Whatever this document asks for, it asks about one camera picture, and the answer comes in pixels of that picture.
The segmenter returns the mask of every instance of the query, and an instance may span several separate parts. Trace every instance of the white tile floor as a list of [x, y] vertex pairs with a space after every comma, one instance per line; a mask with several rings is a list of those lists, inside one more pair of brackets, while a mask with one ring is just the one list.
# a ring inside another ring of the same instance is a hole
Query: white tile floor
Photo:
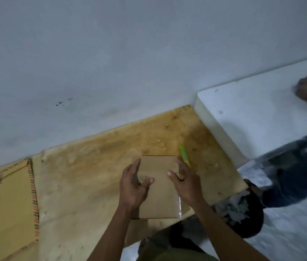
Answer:
[[[271, 184], [265, 173], [251, 163], [239, 171], [244, 178], [250, 179], [259, 187]], [[307, 199], [288, 207], [265, 209], [264, 214], [261, 232], [246, 241], [272, 261], [307, 260]], [[190, 238], [206, 253], [217, 257], [195, 217], [184, 221], [183, 236]], [[139, 243], [136, 243], [125, 248], [121, 260], [135, 261], [138, 246]]]

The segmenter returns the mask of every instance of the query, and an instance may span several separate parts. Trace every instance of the wooden table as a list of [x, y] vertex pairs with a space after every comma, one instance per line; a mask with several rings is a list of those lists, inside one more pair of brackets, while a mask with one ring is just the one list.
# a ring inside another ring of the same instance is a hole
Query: wooden table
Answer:
[[[191, 106], [44, 150], [35, 176], [39, 260], [86, 260], [116, 210], [119, 180], [132, 156], [179, 155], [180, 145], [209, 204], [247, 188]], [[125, 245], [193, 214], [190, 209], [181, 219], [132, 220]]]

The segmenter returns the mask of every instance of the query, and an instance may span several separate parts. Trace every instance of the white wall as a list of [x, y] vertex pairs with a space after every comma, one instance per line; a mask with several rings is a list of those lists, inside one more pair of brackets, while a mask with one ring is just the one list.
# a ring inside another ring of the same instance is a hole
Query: white wall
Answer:
[[307, 0], [0, 0], [0, 164], [305, 58]]

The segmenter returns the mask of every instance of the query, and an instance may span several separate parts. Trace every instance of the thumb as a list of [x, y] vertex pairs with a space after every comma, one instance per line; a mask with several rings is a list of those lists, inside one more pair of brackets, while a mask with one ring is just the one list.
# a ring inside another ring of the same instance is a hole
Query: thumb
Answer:
[[140, 184], [141, 187], [147, 188], [148, 186], [150, 186], [152, 183], [154, 182], [154, 178], [150, 178], [147, 180], [144, 180], [142, 182], [142, 184]]
[[167, 175], [174, 182], [175, 186], [180, 183], [180, 179], [177, 177], [177, 175], [173, 171], [168, 170]]

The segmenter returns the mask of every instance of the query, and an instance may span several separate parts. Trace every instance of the cardboard box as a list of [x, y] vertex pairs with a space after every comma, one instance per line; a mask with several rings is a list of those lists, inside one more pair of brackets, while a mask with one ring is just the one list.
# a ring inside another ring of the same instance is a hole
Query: cardboard box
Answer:
[[180, 218], [190, 207], [180, 199], [167, 171], [179, 172], [176, 156], [135, 156], [132, 163], [140, 158], [137, 173], [139, 183], [154, 178], [147, 193], [147, 198], [132, 215], [132, 219]]

